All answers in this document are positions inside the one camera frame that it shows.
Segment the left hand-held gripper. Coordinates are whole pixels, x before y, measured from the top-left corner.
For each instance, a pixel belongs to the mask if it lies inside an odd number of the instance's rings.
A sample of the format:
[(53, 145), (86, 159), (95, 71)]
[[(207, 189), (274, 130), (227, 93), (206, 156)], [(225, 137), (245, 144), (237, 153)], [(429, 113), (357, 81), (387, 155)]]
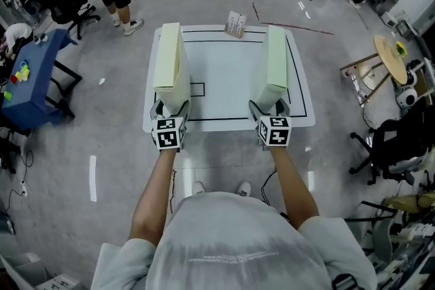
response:
[(183, 148), (186, 120), (190, 114), (190, 101), (186, 100), (175, 116), (164, 117), (164, 103), (157, 99), (150, 109), (152, 137), (158, 150)]

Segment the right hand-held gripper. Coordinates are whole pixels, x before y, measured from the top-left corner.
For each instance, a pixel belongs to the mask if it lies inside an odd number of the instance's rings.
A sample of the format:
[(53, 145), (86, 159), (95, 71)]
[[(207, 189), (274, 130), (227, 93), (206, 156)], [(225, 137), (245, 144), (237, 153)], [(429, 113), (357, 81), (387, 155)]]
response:
[(258, 121), (258, 136), (267, 147), (287, 147), (292, 131), (292, 119), (288, 104), (280, 98), (275, 103), (277, 116), (262, 116), (261, 109), (249, 100), (249, 110), (255, 121)]

